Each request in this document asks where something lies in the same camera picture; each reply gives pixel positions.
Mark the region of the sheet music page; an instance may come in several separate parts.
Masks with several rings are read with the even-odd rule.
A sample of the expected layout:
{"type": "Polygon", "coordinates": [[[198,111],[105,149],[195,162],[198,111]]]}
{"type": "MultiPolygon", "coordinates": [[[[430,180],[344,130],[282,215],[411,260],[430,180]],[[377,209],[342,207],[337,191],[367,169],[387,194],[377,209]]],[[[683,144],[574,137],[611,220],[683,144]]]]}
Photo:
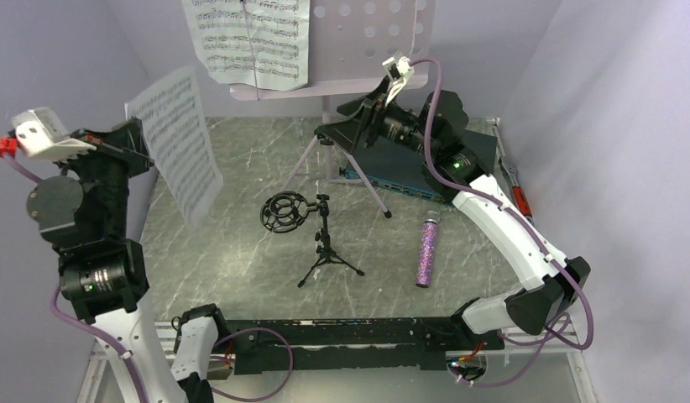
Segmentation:
{"type": "Polygon", "coordinates": [[[289,92],[309,81],[309,1],[185,0],[197,59],[220,84],[289,92]]]}
{"type": "Polygon", "coordinates": [[[125,104],[138,118],[149,155],[189,229],[197,229],[223,188],[206,126],[196,68],[183,66],[125,104]]]}

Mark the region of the lilac perforated music stand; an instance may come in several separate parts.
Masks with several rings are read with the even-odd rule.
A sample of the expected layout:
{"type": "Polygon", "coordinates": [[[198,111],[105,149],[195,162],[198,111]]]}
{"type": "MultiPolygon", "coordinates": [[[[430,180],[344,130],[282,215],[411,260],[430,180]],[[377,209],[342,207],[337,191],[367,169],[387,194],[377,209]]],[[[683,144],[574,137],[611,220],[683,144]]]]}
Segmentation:
{"type": "Polygon", "coordinates": [[[319,97],[321,119],[331,119],[331,98],[373,90],[383,61],[398,53],[427,55],[434,1],[313,1],[309,31],[309,81],[290,92],[233,85],[239,101],[319,97]]]}

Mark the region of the black microphone shock mount stand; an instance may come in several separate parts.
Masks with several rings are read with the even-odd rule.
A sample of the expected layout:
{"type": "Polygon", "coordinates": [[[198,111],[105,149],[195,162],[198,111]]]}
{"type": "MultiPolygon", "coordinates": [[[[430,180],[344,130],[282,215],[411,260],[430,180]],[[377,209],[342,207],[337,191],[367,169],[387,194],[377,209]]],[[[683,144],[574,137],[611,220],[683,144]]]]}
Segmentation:
{"type": "Polygon", "coordinates": [[[318,259],[310,267],[307,274],[297,284],[302,288],[306,281],[314,275],[314,271],[327,264],[340,264],[353,270],[359,276],[365,272],[342,259],[332,248],[329,232],[328,217],[330,196],[325,193],[316,194],[315,201],[308,201],[303,195],[295,191],[282,191],[269,198],[261,207],[259,220],[261,225],[271,233],[290,233],[301,227],[312,213],[316,213],[322,220],[321,227],[316,231],[314,240],[317,243],[318,259]]]}

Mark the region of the purple glitter microphone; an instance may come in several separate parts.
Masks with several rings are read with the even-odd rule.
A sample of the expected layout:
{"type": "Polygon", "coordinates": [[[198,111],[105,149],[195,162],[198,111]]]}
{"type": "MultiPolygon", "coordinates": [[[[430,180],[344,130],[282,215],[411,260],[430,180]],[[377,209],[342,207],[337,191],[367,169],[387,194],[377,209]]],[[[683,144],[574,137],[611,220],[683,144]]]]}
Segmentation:
{"type": "Polygon", "coordinates": [[[434,266],[436,253],[436,241],[441,213],[427,211],[421,230],[421,245],[419,249],[419,261],[416,271],[416,286],[428,288],[431,283],[431,273],[434,266]]]}

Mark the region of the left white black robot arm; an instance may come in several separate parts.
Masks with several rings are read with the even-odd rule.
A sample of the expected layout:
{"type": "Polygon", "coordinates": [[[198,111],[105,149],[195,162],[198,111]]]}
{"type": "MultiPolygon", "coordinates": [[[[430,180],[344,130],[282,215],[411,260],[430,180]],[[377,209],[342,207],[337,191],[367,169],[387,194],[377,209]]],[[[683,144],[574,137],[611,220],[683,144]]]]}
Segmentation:
{"type": "Polygon", "coordinates": [[[41,180],[28,214],[58,254],[56,295],[70,302],[67,322],[92,334],[127,402],[211,402],[211,353],[230,341],[220,309],[208,304],[177,319],[175,357],[159,339],[144,252],[127,235],[128,183],[152,166],[142,123],[130,118],[108,132],[61,134],[53,123],[25,123],[23,149],[45,141],[60,173],[41,180]]]}

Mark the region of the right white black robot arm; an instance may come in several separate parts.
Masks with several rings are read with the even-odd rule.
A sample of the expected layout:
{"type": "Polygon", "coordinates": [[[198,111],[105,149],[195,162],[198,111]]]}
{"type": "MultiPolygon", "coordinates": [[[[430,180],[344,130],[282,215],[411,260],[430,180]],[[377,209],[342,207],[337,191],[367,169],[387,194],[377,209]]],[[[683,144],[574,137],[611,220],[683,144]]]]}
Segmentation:
{"type": "Polygon", "coordinates": [[[488,298],[474,299],[454,316],[452,339],[472,348],[489,331],[518,327],[540,334],[578,299],[590,274],[581,256],[569,259],[531,226],[524,213],[505,195],[494,176],[495,137],[468,129],[468,115],[455,92],[441,91],[435,112],[425,102],[415,115],[396,102],[385,101],[389,79],[369,94],[338,106],[342,118],[324,123],[316,135],[353,152],[387,139],[417,154],[425,151],[425,130],[432,116],[432,174],[421,173],[432,190],[468,216],[492,241],[514,270],[519,286],[488,298]]]}

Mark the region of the dark blue rack unit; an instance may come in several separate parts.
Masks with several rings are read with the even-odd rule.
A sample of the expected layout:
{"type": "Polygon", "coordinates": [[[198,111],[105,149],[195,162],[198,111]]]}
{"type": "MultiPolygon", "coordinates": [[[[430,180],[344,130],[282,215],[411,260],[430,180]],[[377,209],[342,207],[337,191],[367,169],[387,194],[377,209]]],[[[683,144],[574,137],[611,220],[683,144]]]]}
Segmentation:
{"type": "MultiPolygon", "coordinates": [[[[354,179],[358,165],[372,186],[449,205],[459,190],[438,181],[427,168],[423,135],[423,129],[415,131],[413,146],[381,139],[371,148],[360,147],[353,152],[354,162],[341,169],[341,176],[354,179]]],[[[496,157],[493,136],[435,120],[431,162],[447,181],[502,199],[505,191],[495,176],[496,157]]]]}

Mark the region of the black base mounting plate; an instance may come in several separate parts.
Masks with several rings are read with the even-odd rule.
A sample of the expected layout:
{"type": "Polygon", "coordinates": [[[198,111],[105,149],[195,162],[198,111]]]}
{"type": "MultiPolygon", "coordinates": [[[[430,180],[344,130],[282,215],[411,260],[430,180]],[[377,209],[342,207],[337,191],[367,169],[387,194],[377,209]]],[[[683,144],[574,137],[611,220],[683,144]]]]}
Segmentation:
{"type": "Polygon", "coordinates": [[[443,369],[458,354],[501,351],[497,332],[477,335],[450,317],[228,320],[236,374],[266,371],[443,369]]]}

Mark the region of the red handled adjustable wrench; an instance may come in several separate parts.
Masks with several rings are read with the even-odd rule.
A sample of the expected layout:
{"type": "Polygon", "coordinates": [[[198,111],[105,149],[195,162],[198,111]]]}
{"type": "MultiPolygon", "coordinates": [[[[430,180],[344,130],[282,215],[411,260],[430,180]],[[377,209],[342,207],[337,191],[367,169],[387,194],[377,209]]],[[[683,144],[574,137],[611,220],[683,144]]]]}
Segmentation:
{"type": "Polygon", "coordinates": [[[502,172],[510,183],[510,189],[514,197],[515,205],[529,222],[533,222],[531,207],[527,201],[522,187],[520,186],[520,183],[518,182],[517,169],[512,166],[504,156],[499,157],[499,165],[501,166],[502,172]]]}

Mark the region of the aluminium frame rail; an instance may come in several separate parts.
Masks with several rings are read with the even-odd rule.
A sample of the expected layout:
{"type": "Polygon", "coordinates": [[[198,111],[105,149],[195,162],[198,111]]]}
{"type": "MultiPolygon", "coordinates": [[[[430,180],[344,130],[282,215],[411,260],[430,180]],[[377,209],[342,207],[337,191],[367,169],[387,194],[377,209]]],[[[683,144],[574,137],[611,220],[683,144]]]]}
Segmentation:
{"type": "Polygon", "coordinates": [[[356,350],[409,349],[409,355],[443,354],[446,352],[501,351],[509,346],[535,348],[559,337],[548,334],[529,335],[519,328],[494,330],[477,335],[463,329],[463,324],[447,317],[413,317],[385,319],[327,320],[235,320],[226,322],[228,336],[242,331],[212,348],[215,359],[246,366],[249,359],[270,359],[288,364],[286,353],[277,353],[287,342],[297,361],[304,368],[323,360],[328,354],[345,354],[356,350]]]}

